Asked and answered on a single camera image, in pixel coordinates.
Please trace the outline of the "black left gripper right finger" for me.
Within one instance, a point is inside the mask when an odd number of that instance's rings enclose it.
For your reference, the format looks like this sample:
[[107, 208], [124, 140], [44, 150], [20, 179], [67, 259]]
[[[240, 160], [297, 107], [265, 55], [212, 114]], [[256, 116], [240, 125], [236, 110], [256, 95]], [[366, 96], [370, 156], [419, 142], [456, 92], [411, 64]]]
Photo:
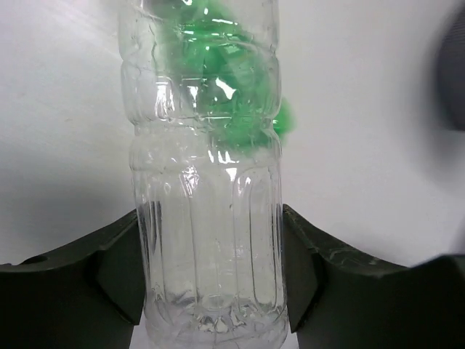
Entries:
[[300, 348], [462, 348], [464, 257], [403, 267], [283, 207], [288, 316]]

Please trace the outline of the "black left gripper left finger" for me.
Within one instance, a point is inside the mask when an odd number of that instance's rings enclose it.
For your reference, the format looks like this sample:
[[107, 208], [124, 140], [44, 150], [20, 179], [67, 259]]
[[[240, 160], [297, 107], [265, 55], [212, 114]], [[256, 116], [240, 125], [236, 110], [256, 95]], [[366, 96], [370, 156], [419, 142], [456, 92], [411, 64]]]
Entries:
[[2, 348], [128, 348], [145, 277], [137, 215], [1, 266]]

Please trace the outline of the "clear ribbed unlabelled bottle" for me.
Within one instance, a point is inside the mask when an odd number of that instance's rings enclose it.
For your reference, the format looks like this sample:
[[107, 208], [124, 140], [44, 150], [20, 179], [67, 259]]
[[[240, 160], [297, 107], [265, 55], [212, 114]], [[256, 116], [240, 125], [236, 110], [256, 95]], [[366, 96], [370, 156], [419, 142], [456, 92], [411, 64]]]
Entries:
[[288, 334], [280, 140], [216, 145], [189, 108], [154, 1], [118, 16], [124, 108], [154, 348], [280, 348]]

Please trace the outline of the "green bottle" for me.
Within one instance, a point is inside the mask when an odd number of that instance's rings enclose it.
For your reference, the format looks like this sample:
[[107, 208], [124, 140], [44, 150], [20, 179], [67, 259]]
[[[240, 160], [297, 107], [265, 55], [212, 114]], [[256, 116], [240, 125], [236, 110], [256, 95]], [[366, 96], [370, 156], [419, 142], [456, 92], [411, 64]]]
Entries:
[[281, 94], [276, 1], [154, 1], [150, 9], [166, 68], [216, 145], [285, 140], [295, 118]]

